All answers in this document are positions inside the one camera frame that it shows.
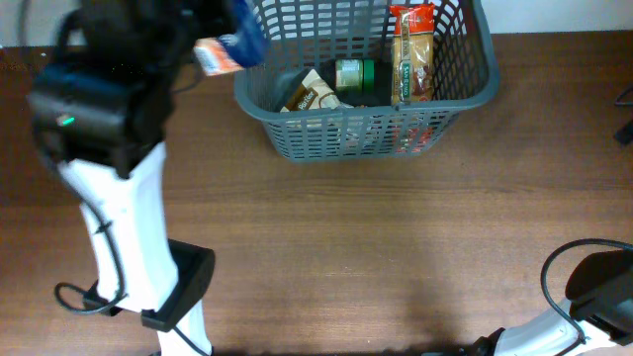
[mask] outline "blue package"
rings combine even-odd
[[[268,40],[247,0],[231,2],[231,13],[237,33],[217,39],[201,39],[194,52],[207,73],[219,75],[261,64],[268,50]]]

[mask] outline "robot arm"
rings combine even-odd
[[[53,59],[29,95],[46,167],[81,201],[99,280],[59,284],[68,310],[138,312],[162,356],[209,355],[202,297],[212,250],[168,240],[161,178],[172,84],[197,39],[233,34],[230,1],[81,0],[63,21]],[[68,48],[81,31],[87,46]],[[63,289],[83,295],[68,304]]]

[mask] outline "packaging label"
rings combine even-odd
[[[207,76],[236,72],[243,69],[230,58],[224,46],[216,39],[201,39],[196,42],[194,53]]]

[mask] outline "brown package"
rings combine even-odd
[[[434,8],[432,4],[390,8],[392,15],[398,17],[392,46],[393,105],[433,99]]]

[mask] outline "black clamp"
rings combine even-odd
[[[140,314],[143,326],[162,332],[171,331],[207,293],[216,266],[216,254],[211,249],[171,239],[169,249],[178,266],[178,284],[159,311]],[[83,297],[86,308],[98,308],[108,302],[97,294],[97,283]],[[115,316],[119,312],[121,309],[114,307],[102,314]]]

